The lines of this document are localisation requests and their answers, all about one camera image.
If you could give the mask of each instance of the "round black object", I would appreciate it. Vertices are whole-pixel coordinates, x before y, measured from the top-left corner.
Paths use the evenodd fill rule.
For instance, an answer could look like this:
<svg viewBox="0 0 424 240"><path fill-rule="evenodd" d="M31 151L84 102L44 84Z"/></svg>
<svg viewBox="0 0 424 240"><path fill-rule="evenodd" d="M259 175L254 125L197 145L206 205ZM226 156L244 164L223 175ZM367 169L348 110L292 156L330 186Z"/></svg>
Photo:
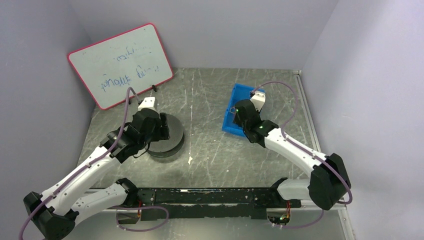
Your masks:
<svg viewBox="0 0 424 240"><path fill-rule="evenodd" d="M168 158L181 149L184 145L184 127L174 115L167 114L166 120L169 128L169 139L150 143L147 153L156 158Z"/></svg>

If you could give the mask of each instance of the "marble tabletop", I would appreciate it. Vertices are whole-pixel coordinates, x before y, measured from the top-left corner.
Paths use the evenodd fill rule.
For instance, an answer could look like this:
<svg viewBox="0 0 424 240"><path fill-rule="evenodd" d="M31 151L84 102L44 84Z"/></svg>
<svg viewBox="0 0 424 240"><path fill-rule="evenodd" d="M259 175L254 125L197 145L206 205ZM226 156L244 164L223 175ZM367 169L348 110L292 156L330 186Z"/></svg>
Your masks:
<svg viewBox="0 0 424 240"><path fill-rule="evenodd" d="M128 158L120 167L102 177L93 188L106 188L119 178L128 178L140 188L268 187L282 177L306 178L289 160L246 138L221 131L224 114L235 83L257 86L283 81L296 91L300 86L291 70L236 68L174 68L174 78L148 91L140 98L156 97L159 112L172 114L184 127L182 149L169 158L148 154ZM262 119L282 124L293 112L295 99L283 85L263 88L266 102ZM129 106L128 121L137 111ZM301 143L314 148L306 106L299 100L298 111L285 131ZM122 122L124 104L109 110L96 107L78 161L80 164L99 145L106 134Z"/></svg>

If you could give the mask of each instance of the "gray wall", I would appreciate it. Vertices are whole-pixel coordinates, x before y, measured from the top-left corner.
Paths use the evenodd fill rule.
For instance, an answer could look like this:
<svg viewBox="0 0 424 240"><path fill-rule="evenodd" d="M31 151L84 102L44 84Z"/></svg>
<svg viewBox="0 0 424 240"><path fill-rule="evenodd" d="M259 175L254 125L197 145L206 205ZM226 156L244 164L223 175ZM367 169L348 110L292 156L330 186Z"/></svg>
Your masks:
<svg viewBox="0 0 424 240"><path fill-rule="evenodd" d="M424 239L424 4L340 0L303 68L323 149L344 157L358 240Z"/></svg>
<svg viewBox="0 0 424 240"><path fill-rule="evenodd" d="M146 23L174 67L301 69L338 0L70 0L93 41Z"/></svg>
<svg viewBox="0 0 424 240"><path fill-rule="evenodd" d="M0 23L0 239L12 240L24 196L77 164L94 103L66 54L91 41L66 0L2 1Z"/></svg>

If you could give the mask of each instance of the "whiteboard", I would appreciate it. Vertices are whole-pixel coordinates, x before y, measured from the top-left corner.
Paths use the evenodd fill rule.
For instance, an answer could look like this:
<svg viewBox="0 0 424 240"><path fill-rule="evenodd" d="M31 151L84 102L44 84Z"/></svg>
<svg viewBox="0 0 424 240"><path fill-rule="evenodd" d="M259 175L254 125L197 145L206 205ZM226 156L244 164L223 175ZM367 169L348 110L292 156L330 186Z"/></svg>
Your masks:
<svg viewBox="0 0 424 240"><path fill-rule="evenodd" d="M122 103L128 87L142 93L174 76L151 23L73 51L67 58L103 110Z"/></svg>

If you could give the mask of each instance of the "blue container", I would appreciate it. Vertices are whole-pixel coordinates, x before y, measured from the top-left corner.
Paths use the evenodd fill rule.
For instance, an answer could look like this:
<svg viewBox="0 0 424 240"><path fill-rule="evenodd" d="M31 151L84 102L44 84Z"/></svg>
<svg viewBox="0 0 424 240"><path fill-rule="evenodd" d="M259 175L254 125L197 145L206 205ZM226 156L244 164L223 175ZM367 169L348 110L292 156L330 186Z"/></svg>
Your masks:
<svg viewBox="0 0 424 240"><path fill-rule="evenodd" d="M243 84L236 83L234 87L232 88L231 98L228 103L228 107L225 111L225 117L224 122L222 123L222 130L224 132L238 135L241 137L246 137L246 135L243 133L243 129L239 126L237 126L235 123L233 123L234 117L235 117L235 109L233 108L230 112L230 109L240 100L243 99L250 99L250 92L255 89L251 86L246 86ZM259 89L259 92L265 93L263 89Z"/></svg>

